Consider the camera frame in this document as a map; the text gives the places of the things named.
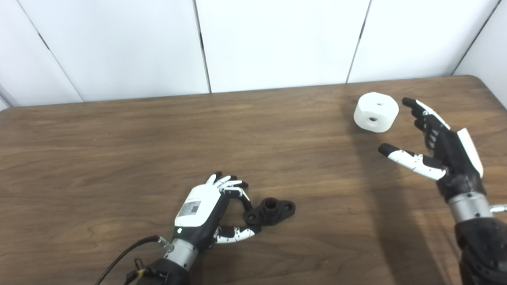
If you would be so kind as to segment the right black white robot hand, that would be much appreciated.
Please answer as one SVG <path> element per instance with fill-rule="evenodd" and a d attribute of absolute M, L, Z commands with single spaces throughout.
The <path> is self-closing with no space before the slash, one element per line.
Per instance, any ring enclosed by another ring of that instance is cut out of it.
<path fill-rule="evenodd" d="M 414 173 L 435 180 L 445 201 L 462 194 L 486 195 L 482 182 L 483 164 L 468 130 L 452 130 L 440 115 L 419 100 L 405 97 L 402 104 L 411 108 L 414 125 L 423 133 L 429 154 L 416 154 L 387 143 L 379 146 L 379 153 Z"/>

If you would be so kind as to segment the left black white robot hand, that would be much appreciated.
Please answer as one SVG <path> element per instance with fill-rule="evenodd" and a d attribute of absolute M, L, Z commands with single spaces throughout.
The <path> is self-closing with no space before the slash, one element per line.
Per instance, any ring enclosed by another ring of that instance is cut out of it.
<path fill-rule="evenodd" d="M 223 176 L 219 171 L 194 186 L 174 220 L 172 239 L 188 242 L 199 253 L 215 244 L 246 240 L 261 232 L 261 226 L 222 226 L 220 222 L 232 199 L 237 199 L 246 212 L 253 209 L 245 192 L 248 183 L 236 176 Z"/>

